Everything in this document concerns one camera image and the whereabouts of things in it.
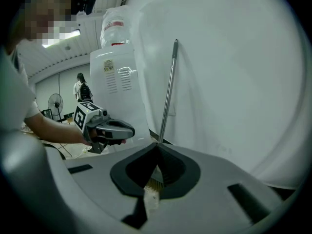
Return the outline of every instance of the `wall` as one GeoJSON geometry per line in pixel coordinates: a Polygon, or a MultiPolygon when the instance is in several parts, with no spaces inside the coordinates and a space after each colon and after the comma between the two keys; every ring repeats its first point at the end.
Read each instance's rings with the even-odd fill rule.
{"type": "Polygon", "coordinates": [[[58,94],[60,88],[60,95],[63,98],[64,103],[61,117],[63,118],[63,115],[74,112],[77,106],[77,101],[73,95],[73,87],[77,81],[78,73],[83,73],[84,78],[92,91],[89,65],[63,71],[60,73],[60,76],[58,74],[53,75],[36,84],[36,96],[39,109],[48,109],[48,100],[50,96],[52,94],[58,94]]]}
{"type": "Polygon", "coordinates": [[[159,134],[178,39],[175,116],[169,116],[164,138],[255,175],[287,139],[301,106],[305,67],[297,22],[286,3],[127,0],[127,5],[133,10],[132,41],[149,128],[159,134]]]}

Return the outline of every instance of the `woman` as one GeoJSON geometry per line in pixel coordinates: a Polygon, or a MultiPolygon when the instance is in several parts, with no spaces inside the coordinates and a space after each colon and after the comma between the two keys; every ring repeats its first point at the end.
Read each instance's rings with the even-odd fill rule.
{"type": "Polygon", "coordinates": [[[82,102],[84,100],[91,101],[91,91],[89,89],[89,85],[83,77],[83,73],[79,73],[77,75],[77,82],[74,85],[74,95],[78,102],[82,102]]]}

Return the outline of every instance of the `ceiling light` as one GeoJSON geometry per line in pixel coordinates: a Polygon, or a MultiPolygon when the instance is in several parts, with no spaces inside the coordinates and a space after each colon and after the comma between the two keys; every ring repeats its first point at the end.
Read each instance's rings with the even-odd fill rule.
{"type": "Polygon", "coordinates": [[[70,33],[60,33],[59,34],[59,39],[48,39],[47,44],[43,44],[42,46],[47,48],[47,47],[49,47],[49,46],[51,46],[53,44],[59,43],[62,40],[69,39],[69,38],[72,38],[72,37],[76,37],[76,36],[79,36],[79,35],[80,35],[80,30],[79,29],[74,30],[73,32],[70,32],[70,33]]]}

